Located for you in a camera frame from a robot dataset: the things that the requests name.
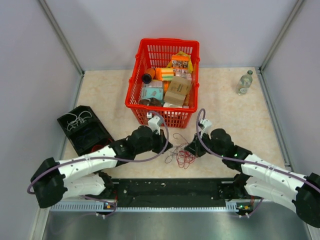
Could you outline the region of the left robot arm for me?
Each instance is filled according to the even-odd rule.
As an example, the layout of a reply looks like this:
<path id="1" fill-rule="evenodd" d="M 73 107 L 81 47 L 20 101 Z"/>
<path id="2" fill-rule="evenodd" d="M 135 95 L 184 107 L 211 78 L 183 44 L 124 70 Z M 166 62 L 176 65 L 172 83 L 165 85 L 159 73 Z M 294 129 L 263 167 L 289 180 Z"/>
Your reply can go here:
<path id="1" fill-rule="evenodd" d="M 168 128 L 141 125 L 131 135 L 89 154 L 59 161 L 47 158 L 31 177 L 27 193 L 35 195 L 41 209 L 72 197 L 109 198 L 114 187 L 102 170 L 156 159 L 171 146 L 168 136 Z"/>

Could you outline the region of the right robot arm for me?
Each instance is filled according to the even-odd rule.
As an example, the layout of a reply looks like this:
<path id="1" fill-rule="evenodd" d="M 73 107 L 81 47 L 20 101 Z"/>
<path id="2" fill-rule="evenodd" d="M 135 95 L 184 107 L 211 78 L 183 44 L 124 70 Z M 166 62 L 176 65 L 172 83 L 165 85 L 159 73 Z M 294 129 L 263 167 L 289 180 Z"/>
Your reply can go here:
<path id="1" fill-rule="evenodd" d="M 211 134 L 196 133 L 185 151 L 201 157 L 213 154 L 240 174 L 234 179 L 233 192 L 239 198 L 247 195 L 282 205 L 307 223 L 320 226 L 320 176 L 303 175 L 263 160 L 251 151 L 235 145 L 222 128 Z"/>

